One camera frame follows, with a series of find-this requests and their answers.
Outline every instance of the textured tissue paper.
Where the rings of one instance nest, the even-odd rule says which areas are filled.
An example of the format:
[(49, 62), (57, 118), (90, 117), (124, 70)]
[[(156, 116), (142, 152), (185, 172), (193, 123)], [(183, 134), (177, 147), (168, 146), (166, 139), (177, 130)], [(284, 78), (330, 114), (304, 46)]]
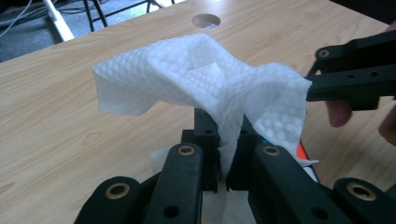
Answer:
[[(101, 111), (138, 116), (157, 101), (204, 109), (219, 126), (223, 176), (231, 167), (244, 114), (257, 133), (295, 157), (311, 83), (286, 65), (253, 67), (208, 35), (188, 35), (122, 53), (93, 72)], [(161, 169), (165, 156), (152, 153), (153, 170)], [(220, 183), (219, 193), (204, 193), (203, 222), (255, 223), (247, 196)]]

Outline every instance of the black chair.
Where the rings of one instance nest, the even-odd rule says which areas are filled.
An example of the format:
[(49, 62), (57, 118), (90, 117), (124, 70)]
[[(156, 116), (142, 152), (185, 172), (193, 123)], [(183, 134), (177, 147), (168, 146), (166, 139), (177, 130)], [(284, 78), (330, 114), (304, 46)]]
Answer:
[(98, 1), (98, 0), (92, 0), (92, 1), (93, 1), (94, 7), (96, 8), (96, 11), (97, 11), (98, 14), (99, 14), (99, 18), (96, 18), (96, 19), (92, 19), (92, 16), (91, 16), (91, 9), (90, 9), (90, 7), (88, 6), (88, 0), (83, 0), (83, 2), (84, 2), (84, 7), (85, 7), (85, 10), (86, 10), (86, 12), (87, 12), (88, 21), (90, 22), (90, 27), (91, 27), (91, 31), (92, 31), (92, 32), (94, 31), (93, 23), (94, 23), (95, 21), (101, 20), (101, 21), (102, 21), (102, 24), (103, 24), (105, 27), (107, 27), (108, 24), (107, 24), (106, 17), (112, 16), (112, 15), (114, 15), (114, 14), (117, 14), (117, 13), (122, 12), (122, 11), (124, 11), (124, 10), (127, 10), (127, 9), (129, 9), (129, 8), (137, 7), (137, 6), (140, 6), (140, 5), (142, 5), (142, 4), (147, 3), (147, 4), (148, 4), (148, 7), (147, 7), (147, 11), (146, 11), (146, 12), (149, 13), (149, 7), (151, 6), (151, 4), (154, 4), (154, 5), (156, 5), (156, 6), (159, 7), (159, 8), (162, 8), (162, 7), (163, 7), (161, 4), (157, 3), (157, 1), (155, 1), (155, 0), (144, 0), (144, 1), (141, 1), (141, 2), (138, 2), (138, 3), (135, 3), (135, 4), (131, 5), (131, 6), (121, 8), (121, 9), (119, 9), (119, 10), (110, 12), (110, 13), (108, 13), (108, 14), (104, 14), (103, 11), (102, 11), (102, 8), (100, 7), (99, 1)]

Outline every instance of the red object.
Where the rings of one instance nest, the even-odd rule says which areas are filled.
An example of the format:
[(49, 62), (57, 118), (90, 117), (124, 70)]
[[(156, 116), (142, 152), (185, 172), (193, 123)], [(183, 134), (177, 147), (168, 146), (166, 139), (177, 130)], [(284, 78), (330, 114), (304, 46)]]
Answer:
[(306, 152), (305, 152), (305, 149), (304, 149), (302, 143), (300, 143), (300, 144), (297, 146), (297, 157), (298, 157), (299, 159), (302, 159), (302, 160), (308, 160), (308, 156), (306, 155)]

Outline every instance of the table hole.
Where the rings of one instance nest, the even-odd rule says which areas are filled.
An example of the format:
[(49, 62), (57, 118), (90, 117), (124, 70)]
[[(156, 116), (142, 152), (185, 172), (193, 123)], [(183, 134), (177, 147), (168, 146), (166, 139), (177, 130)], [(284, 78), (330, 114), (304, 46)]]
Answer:
[(220, 25), (220, 18), (213, 14), (199, 14), (192, 18), (192, 23), (205, 29), (213, 29)]

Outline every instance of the white cable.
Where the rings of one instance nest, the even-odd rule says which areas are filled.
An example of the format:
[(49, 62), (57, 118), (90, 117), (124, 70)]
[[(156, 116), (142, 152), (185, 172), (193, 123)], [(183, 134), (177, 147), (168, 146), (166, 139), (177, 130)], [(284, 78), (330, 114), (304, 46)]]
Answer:
[(70, 28), (67, 26), (67, 23), (64, 21), (61, 13), (56, 10), (55, 6), (52, 4), (50, 0), (43, 0), (47, 9), (49, 10), (49, 16), (52, 20), (52, 23), (55, 25), (58, 30), (59, 35), (61, 36), (62, 41), (67, 41), (74, 39)]
[(14, 21), (7, 27), (7, 29), (2, 34), (0, 34), (0, 38), (3, 37), (3, 35), (5, 35), (8, 32), (8, 30), (14, 25), (14, 23), (21, 18), (23, 13), (29, 8), (32, 2), (33, 0), (29, 0), (29, 3), (27, 4), (26, 8), (20, 13), (20, 15), (18, 15), (17, 18), (14, 19)]

